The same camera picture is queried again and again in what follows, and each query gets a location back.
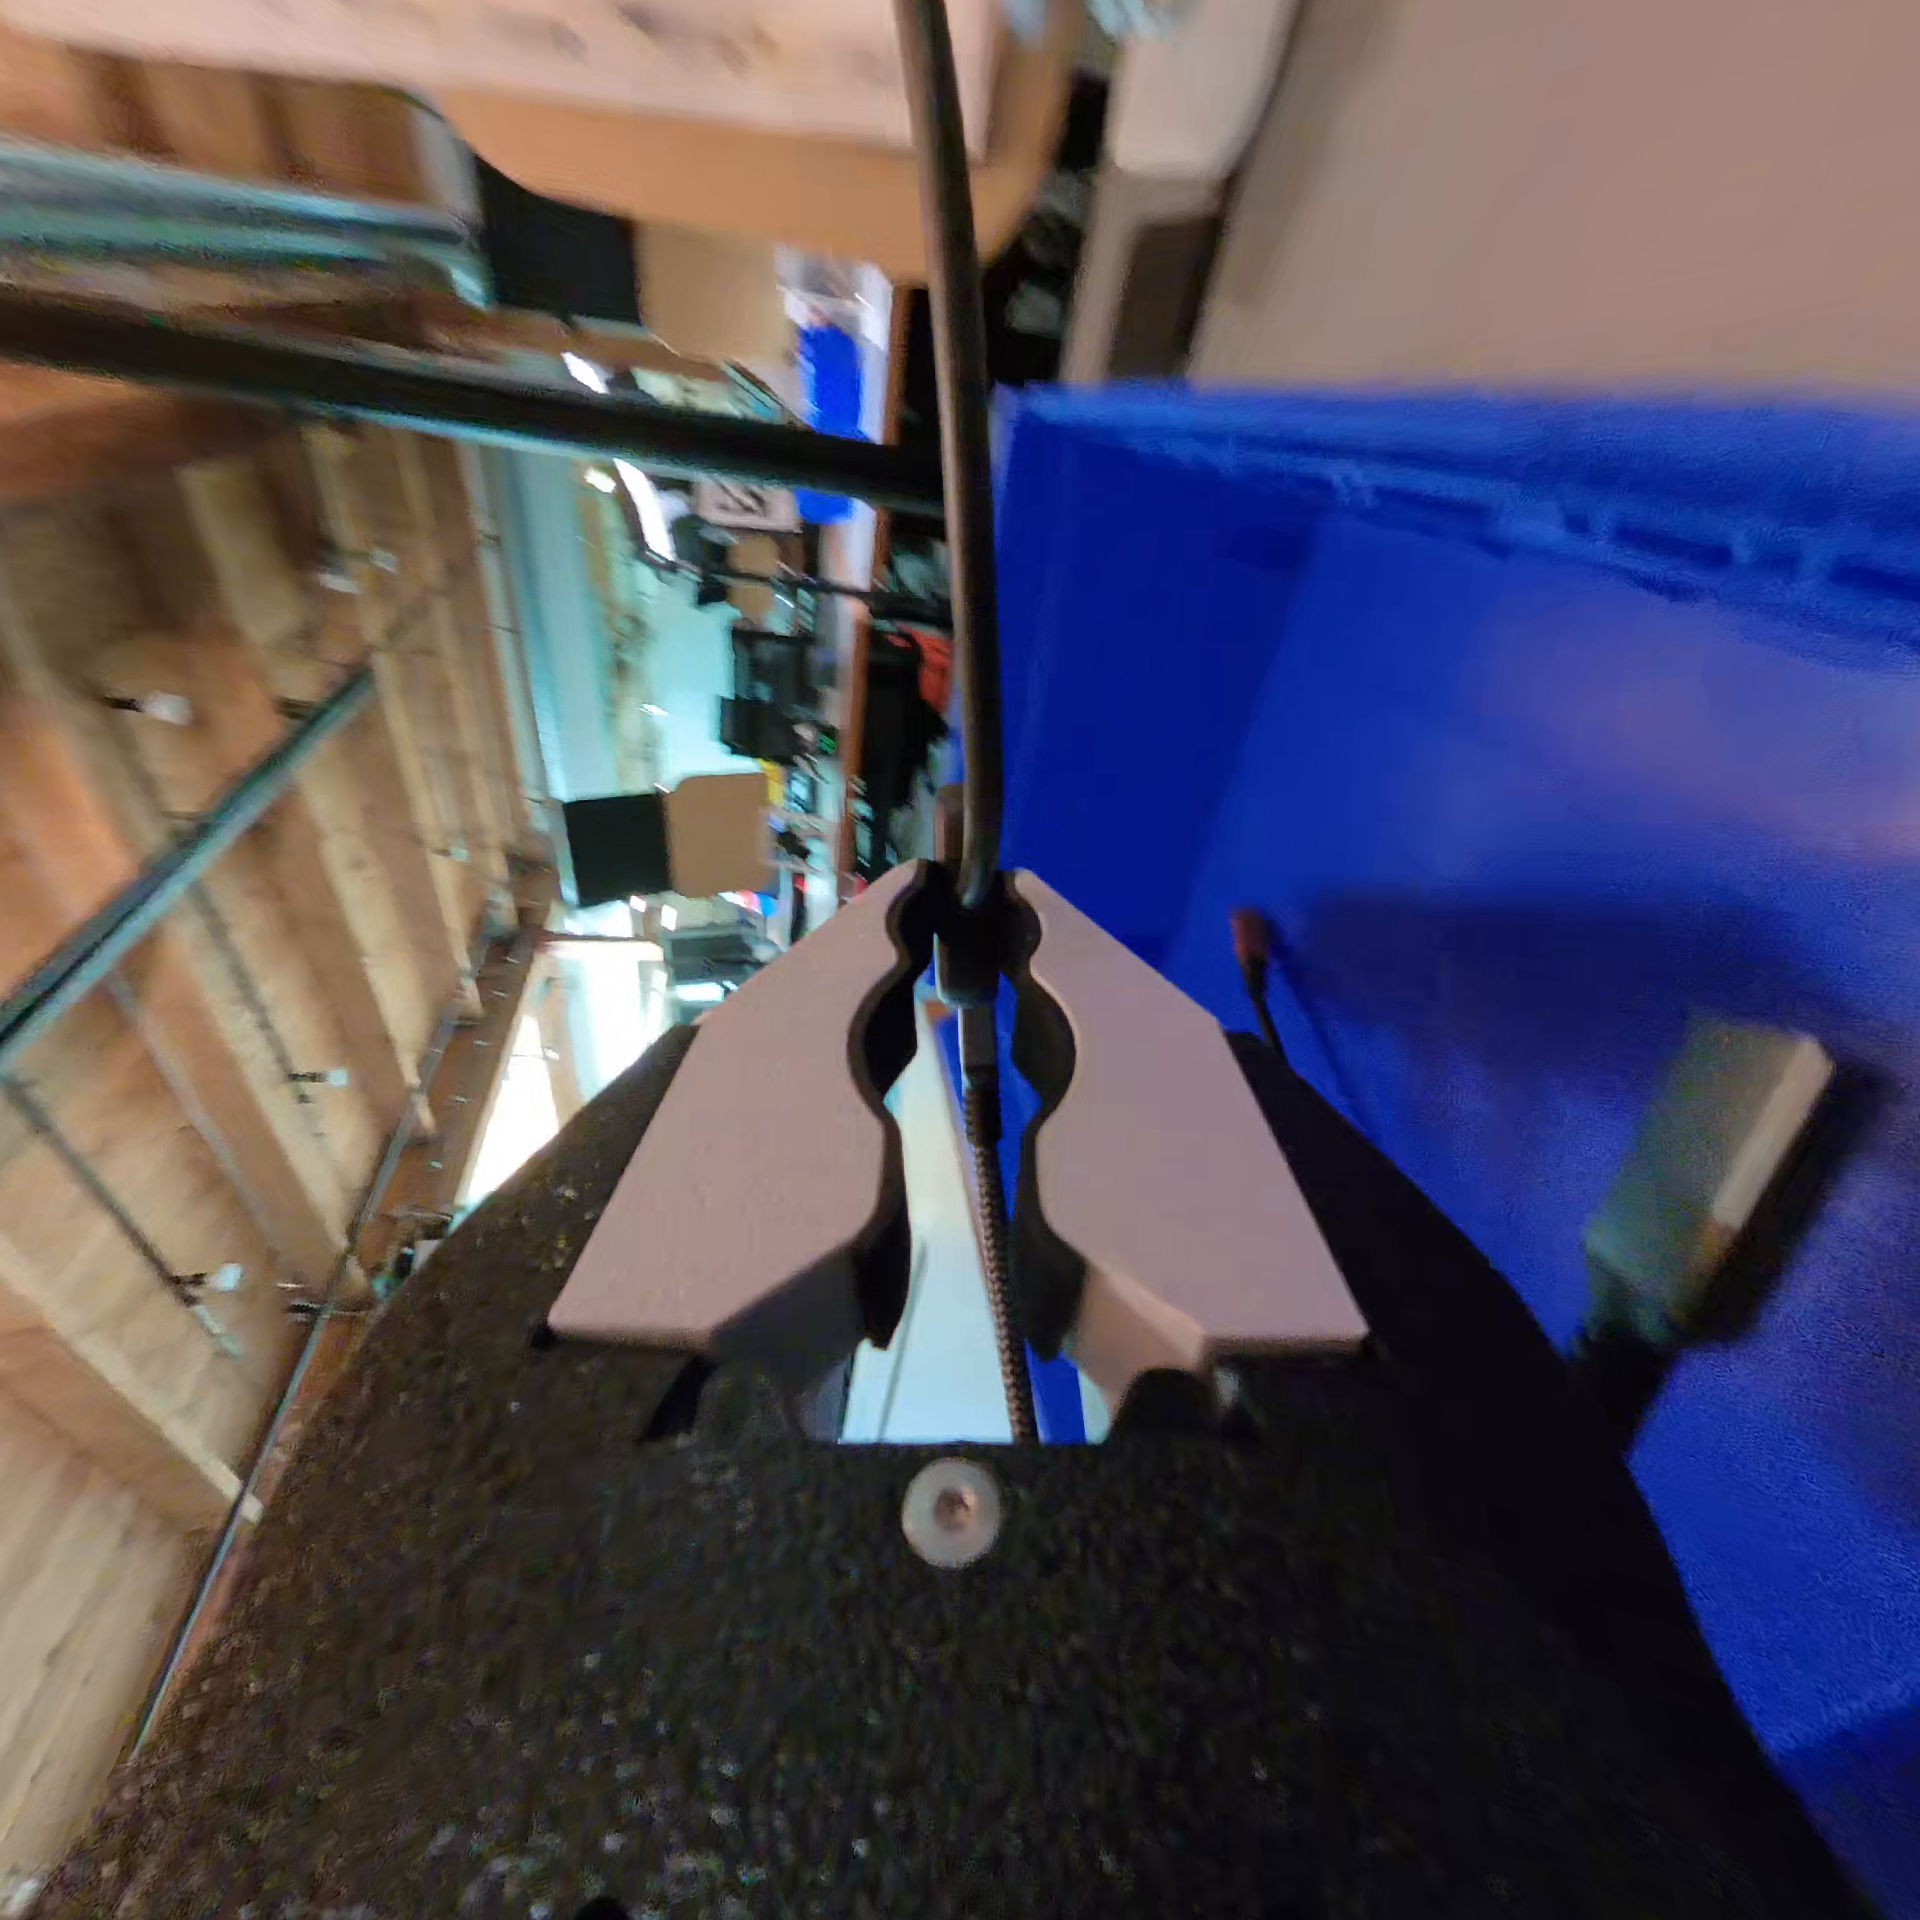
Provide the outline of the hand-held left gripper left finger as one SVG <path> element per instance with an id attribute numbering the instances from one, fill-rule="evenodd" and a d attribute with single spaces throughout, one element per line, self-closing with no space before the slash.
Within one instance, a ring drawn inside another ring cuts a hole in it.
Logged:
<path id="1" fill-rule="evenodd" d="M 697 1357 L 851 1357 L 905 1309 L 884 1096 L 953 901 L 905 862 L 710 1009 L 571 1266 L 556 1337 Z"/>

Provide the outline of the silver usb plug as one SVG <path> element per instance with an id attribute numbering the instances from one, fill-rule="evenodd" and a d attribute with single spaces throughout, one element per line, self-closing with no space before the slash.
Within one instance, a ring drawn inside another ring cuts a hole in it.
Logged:
<path id="1" fill-rule="evenodd" d="M 1785 1220 L 1836 1061 L 1812 1036 L 1694 1016 L 1582 1234 L 1587 1337 L 1717 1337 Z"/>

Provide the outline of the blue plastic bin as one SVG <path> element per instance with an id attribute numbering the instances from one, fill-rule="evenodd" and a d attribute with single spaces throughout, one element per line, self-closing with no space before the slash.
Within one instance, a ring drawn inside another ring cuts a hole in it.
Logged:
<path id="1" fill-rule="evenodd" d="M 1915 1916 L 1915 397 L 1033 388 L 996 418 L 1000 860 L 1283 1038 L 1559 1348 L 1694 1017 L 1839 1166 L 1632 1470 L 1750 1728 Z"/>

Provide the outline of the black metal pole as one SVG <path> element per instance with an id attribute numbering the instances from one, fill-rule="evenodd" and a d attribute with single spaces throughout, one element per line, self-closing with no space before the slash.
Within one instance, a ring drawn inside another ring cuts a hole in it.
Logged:
<path id="1" fill-rule="evenodd" d="M 284 414 L 356 420 L 552 454 L 606 454 L 676 478 L 851 497 L 936 516 L 935 454 L 763 418 L 671 406 L 574 382 L 527 382 L 459 360 L 329 344 L 124 306 L 3 298 L 4 361 L 116 377 Z"/>

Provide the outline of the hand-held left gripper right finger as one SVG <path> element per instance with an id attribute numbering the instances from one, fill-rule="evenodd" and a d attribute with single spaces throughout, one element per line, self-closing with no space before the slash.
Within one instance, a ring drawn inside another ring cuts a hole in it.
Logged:
<path id="1" fill-rule="evenodd" d="M 1369 1325 L 1225 1029 L 1031 870 L 1006 880 L 1013 1281 L 1104 1401 L 1150 1374 L 1356 1355 Z"/>

